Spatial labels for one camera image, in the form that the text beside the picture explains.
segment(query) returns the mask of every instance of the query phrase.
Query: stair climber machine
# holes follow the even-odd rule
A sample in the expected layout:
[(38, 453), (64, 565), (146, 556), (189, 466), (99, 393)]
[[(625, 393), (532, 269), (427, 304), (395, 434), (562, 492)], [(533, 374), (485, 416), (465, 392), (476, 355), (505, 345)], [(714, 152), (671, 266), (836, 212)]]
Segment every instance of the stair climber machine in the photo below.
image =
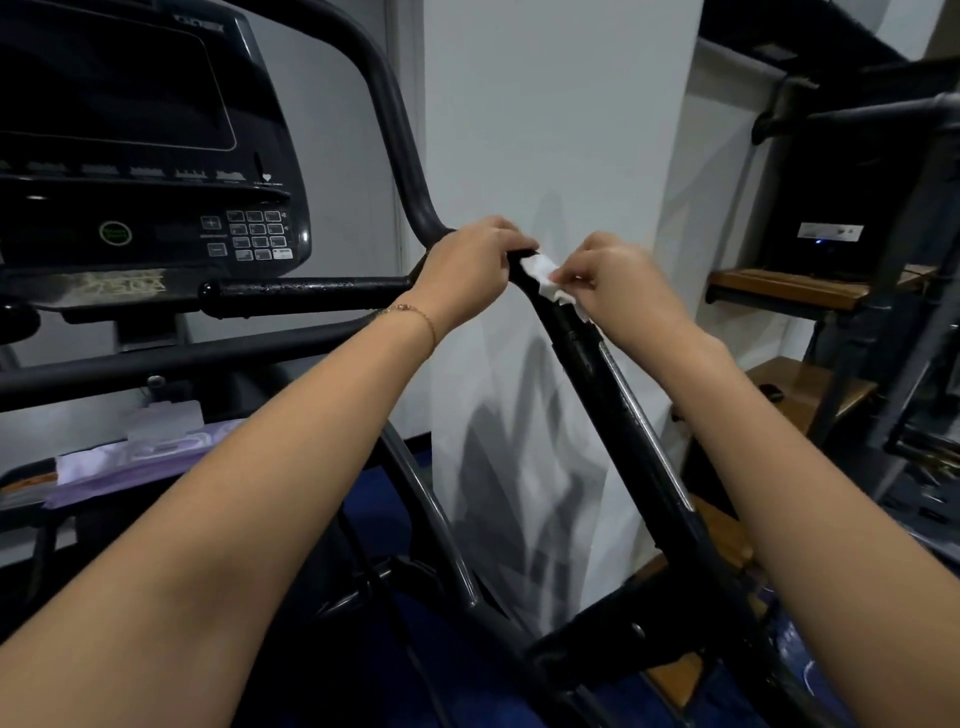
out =
[[(383, 52), (326, 2), (232, 5), (353, 62), (368, 84), (407, 219), (429, 250), (449, 230), (430, 201)], [(370, 320), (135, 345), (149, 338), (141, 329), (164, 329), (187, 311), (226, 318), (377, 309), (411, 285), (409, 278), (280, 278), (310, 255), (307, 204), (267, 68), (233, 8), (207, 0), (6, 0), (0, 68), (6, 98), (17, 100), (0, 114), (0, 344), (33, 335), (39, 310), (70, 323), (116, 322), (121, 344), (134, 343), (113, 355), (0, 372), (0, 411), (323, 354)], [(410, 554), (371, 563), (342, 512), (335, 526), (362, 568), (309, 628), (335, 634), (341, 620), (373, 602), (403, 638), (394, 595), (410, 596), (493, 650), (551, 726), (614, 725), (591, 688), (703, 650), (724, 661), (770, 725), (838, 725), (780, 661), (600, 333), (572, 306), (541, 297), (516, 259), (511, 281), (536, 309), (668, 568), (629, 580), (535, 639), (465, 561), (410, 450), (387, 426), (373, 457), (409, 512)], [(453, 724), (406, 644), (438, 721)]]

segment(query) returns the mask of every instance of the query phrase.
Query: display screen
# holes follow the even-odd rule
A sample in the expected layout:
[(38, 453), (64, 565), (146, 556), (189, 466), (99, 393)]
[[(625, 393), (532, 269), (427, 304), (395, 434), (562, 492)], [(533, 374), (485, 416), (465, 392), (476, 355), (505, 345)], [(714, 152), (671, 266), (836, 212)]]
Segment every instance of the display screen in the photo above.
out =
[(228, 151), (204, 42), (186, 31), (2, 0), (0, 133)]

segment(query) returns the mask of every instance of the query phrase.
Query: gold bracelet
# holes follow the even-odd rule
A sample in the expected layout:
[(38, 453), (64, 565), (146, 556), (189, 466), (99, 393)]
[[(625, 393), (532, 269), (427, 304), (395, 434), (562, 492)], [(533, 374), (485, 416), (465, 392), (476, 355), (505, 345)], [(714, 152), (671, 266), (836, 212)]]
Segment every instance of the gold bracelet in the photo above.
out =
[(423, 311), (416, 306), (410, 305), (409, 303), (394, 303), (393, 305), (384, 308), (382, 311), (378, 311), (376, 317), (379, 318), (385, 313), (390, 313), (391, 311), (413, 311), (414, 313), (419, 313), (419, 315), (423, 317), (423, 320), (426, 322), (426, 324), (430, 327), (430, 335), (433, 336), (433, 349), (430, 350), (431, 353), (437, 349), (437, 345), (440, 343), (437, 340), (437, 327), (433, 325), (430, 317), (423, 313)]

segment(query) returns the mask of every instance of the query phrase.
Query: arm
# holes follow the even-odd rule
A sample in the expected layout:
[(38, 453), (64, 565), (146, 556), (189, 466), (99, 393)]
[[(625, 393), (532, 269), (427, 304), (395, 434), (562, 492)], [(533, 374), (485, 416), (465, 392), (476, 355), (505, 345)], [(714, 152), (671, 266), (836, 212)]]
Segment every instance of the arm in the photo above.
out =
[(955, 724), (960, 581), (783, 418), (639, 247), (595, 233), (555, 279), (680, 407), (860, 724)]
[(502, 218), (439, 243), (399, 300), (423, 315), (377, 318), (283, 390), (0, 648), (4, 725), (229, 725), (276, 607), (433, 351), (431, 324), (442, 338), (483, 310), (506, 251), (532, 247)]

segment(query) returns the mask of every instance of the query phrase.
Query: green circular button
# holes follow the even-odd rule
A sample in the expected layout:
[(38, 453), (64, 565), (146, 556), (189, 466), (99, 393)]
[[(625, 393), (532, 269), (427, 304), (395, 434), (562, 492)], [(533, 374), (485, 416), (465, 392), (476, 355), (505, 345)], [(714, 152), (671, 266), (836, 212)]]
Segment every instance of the green circular button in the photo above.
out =
[(108, 245), (120, 247), (133, 240), (133, 233), (123, 223), (117, 220), (107, 220), (100, 224), (100, 239)]

